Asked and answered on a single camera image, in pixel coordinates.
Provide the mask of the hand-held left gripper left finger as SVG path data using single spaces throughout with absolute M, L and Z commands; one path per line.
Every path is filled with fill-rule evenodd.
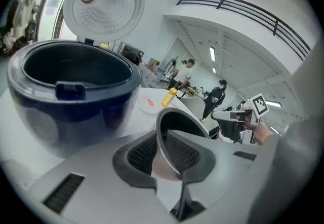
M 35 210 L 49 224 L 175 224 L 151 177 L 156 132 L 86 147 L 30 188 Z

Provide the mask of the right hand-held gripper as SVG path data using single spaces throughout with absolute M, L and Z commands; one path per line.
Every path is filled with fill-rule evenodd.
M 254 129 L 261 123 L 261 117 L 268 113 L 268 106 L 260 93 L 236 109 L 216 111 L 213 120 L 219 120 L 220 133 L 237 143 L 257 143 Z

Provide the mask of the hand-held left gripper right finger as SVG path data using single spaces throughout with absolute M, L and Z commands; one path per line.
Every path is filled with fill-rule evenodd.
M 181 224 L 207 211 L 243 180 L 266 146 L 229 143 L 168 130 L 167 159 L 182 186 L 171 222 Z

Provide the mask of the black pot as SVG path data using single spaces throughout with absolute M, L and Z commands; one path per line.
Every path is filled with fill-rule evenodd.
M 180 174 L 173 167 L 167 155 L 167 131 L 177 130 L 208 139 L 210 136 L 202 124 L 190 114 L 171 107 L 164 108 L 159 112 L 155 130 L 158 149 L 153 160 L 152 172 L 166 180 L 180 181 Z

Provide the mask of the person's right forearm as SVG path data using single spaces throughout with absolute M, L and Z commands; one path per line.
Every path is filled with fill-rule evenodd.
M 262 123 L 259 123 L 257 127 L 254 129 L 254 137 L 256 142 L 259 145 L 263 145 L 265 140 L 273 134 L 274 133 L 266 126 L 264 126 Z

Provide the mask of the yellow bottle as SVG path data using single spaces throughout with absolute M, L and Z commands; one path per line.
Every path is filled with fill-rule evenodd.
M 161 102 L 161 105 L 163 108 L 166 108 L 169 106 L 169 104 L 172 102 L 172 100 L 176 97 L 176 95 L 179 91 L 179 88 L 180 88 L 179 86 L 174 86 L 168 91 L 167 95 L 164 97 L 164 99 Z

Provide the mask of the dark blue rice cooker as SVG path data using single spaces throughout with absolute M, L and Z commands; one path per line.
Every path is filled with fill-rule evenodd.
M 137 26 L 144 0 L 63 0 L 62 9 L 77 39 L 20 49 L 9 61 L 7 79 L 16 111 L 33 138 L 67 158 L 117 136 L 132 113 L 140 70 L 100 45 Z

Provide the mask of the white plate with red bit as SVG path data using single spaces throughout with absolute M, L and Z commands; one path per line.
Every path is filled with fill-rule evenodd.
M 155 95 L 140 95 L 137 99 L 139 109 L 149 115 L 157 115 L 162 109 L 161 99 Z

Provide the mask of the black balcony railing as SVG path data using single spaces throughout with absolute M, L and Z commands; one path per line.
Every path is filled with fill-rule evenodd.
M 230 11 L 248 18 L 269 30 L 282 40 L 298 57 L 304 60 L 311 48 L 304 39 L 283 20 L 266 9 L 243 0 L 178 0 L 177 5 L 195 5 Z

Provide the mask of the black cabinet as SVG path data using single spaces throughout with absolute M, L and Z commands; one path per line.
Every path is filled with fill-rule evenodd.
M 136 66 L 138 66 L 142 62 L 142 58 L 144 56 L 144 52 L 128 45 L 124 42 L 121 42 L 118 47 L 118 53 L 122 56 L 126 57 L 128 60 L 130 60 L 132 63 L 134 63 Z

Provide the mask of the clothes rack with clothes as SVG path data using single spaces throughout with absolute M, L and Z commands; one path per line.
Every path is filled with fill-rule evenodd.
M 37 0 L 13 0 L 0 28 L 0 55 L 13 53 L 35 40 L 38 12 Z

